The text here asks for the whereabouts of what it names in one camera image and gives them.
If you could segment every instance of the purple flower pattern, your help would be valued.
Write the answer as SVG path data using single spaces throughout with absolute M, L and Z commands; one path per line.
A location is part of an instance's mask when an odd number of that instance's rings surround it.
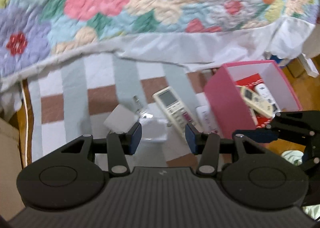
M 316 24 L 317 17 L 319 14 L 319 6 L 315 4 L 306 5 L 305 8 L 306 18 L 305 20 L 311 24 Z
M 25 11 L 15 4 L 0 9 L 0 76 L 6 77 L 45 59 L 50 54 L 49 22 L 39 22 L 39 7 Z M 27 45 L 23 53 L 12 55 L 7 44 L 10 37 L 23 33 Z

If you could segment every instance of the wooden floor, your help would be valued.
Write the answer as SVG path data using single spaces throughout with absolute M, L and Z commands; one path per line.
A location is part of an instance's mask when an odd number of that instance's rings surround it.
M 315 59 L 314 63 L 318 68 L 318 71 L 320 71 L 320 57 Z M 283 69 L 283 72 L 297 94 L 303 110 L 320 110 L 320 76 L 318 76 L 318 78 L 313 78 L 304 72 L 298 78 L 294 78 L 287 67 Z M 304 146 L 281 139 L 273 141 L 267 148 L 277 154 L 282 154 L 287 150 L 304 151 Z

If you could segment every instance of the remote control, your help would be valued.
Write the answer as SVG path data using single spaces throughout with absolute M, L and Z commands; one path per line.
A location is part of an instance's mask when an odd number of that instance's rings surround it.
M 258 93 L 261 97 L 263 97 L 265 100 L 267 100 L 267 102 L 269 102 L 272 105 L 273 117 L 276 115 L 277 112 L 281 112 L 271 92 L 269 91 L 268 87 L 264 83 L 258 84 L 254 88 L 254 90 L 256 91 L 256 93 Z
M 215 133 L 222 135 L 220 128 L 217 124 L 214 114 L 212 113 L 210 106 L 204 105 L 196 108 L 199 122 L 205 133 Z
M 184 105 L 172 87 L 169 86 L 158 91 L 153 94 L 152 97 L 183 138 L 185 138 L 185 127 L 187 123 L 192 123 L 198 130 L 201 129 L 195 117 Z
M 244 102 L 262 116 L 270 119 L 273 114 L 272 105 L 254 91 L 246 88 L 240 88 L 241 96 Z

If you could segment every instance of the white electronic device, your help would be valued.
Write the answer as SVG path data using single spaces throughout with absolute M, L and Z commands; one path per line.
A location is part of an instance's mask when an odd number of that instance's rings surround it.
M 204 105 L 196 108 L 198 119 L 206 133 L 215 133 L 222 135 L 220 128 L 217 124 L 215 116 L 213 115 L 210 106 Z
M 262 116 L 270 119 L 273 114 L 272 105 L 254 91 L 242 86 L 240 93 L 244 102 Z
M 313 63 L 310 58 L 307 58 L 304 53 L 298 56 L 300 62 L 302 63 L 303 68 L 306 70 L 307 74 L 311 77 L 317 78 L 319 76 L 319 72 L 317 67 Z
M 137 114 L 119 104 L 103 124 L 113 132 L 128 132 L 138 119 Z
M 261 97 L 263 97 L 265 100 L 267 100 L 267 102 L 269 102 L 272 105 L 273 117 L 276 115 L 277 112 L 281 112 L 271 92 L 269 91 L 268 87 L 264 83 L 258 84 L 254 88 L 254 90 L 256 91 L 256 93 L 258 93 Z
M 198 130 L 201 130 L 195 117 L 184 105 L 172 87 L 169 86 L 158 91 L 153 94 L 152 97 L 183 138 L 185 138 L 185 127 L 187 123 L 192 123 Z

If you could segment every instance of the quilted bedspread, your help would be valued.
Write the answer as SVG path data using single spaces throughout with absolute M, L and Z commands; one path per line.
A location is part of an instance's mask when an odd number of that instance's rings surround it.
M 283 16 L 315 24 L 318 5 L 318 0 L 0 0 L 1 82 L 11 85 L 81 54 L 72 52 L 81 46 L 115 37 L 217 34 L 265 27 Z

